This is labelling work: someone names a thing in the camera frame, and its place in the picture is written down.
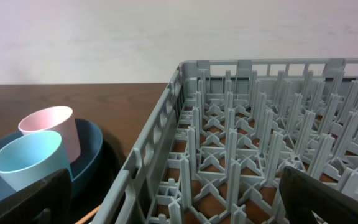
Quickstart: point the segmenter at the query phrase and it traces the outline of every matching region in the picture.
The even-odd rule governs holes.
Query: brown table surface
[[[0,138],[17,131],[28,114],[65,105],[76,118],[96,123],[127,156],[166,85],[0,85]]]

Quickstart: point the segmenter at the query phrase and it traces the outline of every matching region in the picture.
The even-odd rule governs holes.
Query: wooden stick
[[[94,216],[94,214],[96,214],[96,212],[99,211],[101,205],[97,206],[94,210],[92,210],[91,212],[89,212],[87,215],[85,215],[84,217],[82,217],[80,220],[78,220],[75,224],[84,224],[86,221],[88,221],[92,216]]]

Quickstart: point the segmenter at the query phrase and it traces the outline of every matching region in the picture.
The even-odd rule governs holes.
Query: white wall
[[[358,0],[0,0],[0,83],[167,82],[183,60],[358,57]]]

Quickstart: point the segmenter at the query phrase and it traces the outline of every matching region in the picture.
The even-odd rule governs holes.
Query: dark blue plate
[[[72,196],[77,196],[91,180],[101,160],[103,135],[99,127],[90,121],[75,119],[78,138],[80,139],[81,154],[70,164],[73,173]],[[6,144],[22,136],[20,131],[0,139],[0,149]],[[14,194],[16,191],[0,177],[0,200]]]

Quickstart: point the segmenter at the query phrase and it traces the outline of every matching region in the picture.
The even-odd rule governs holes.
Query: gray plastic dish rack
[[[268,215],[263,223],[289,223],[277,190],[285,166],[358,201],[358,74],[345,73],[349,64],[358,58],[179,64],[93,223],[185,223],[185,213],[200,223],[253,223],[250,201]],[[212,65],[236,65],[236,74],[212,76]],[[266,74],[253,70],[260,65]],[[285,69],[271,74],[276,65]],[[323,71],[314,74],[315,65]],[[303,69],[288,75],[292,66]],[[178,178],[163,181],[172,169]],[[275,190],[270,203],[266,188]],[[221,213],[197,209],[207,195]]]

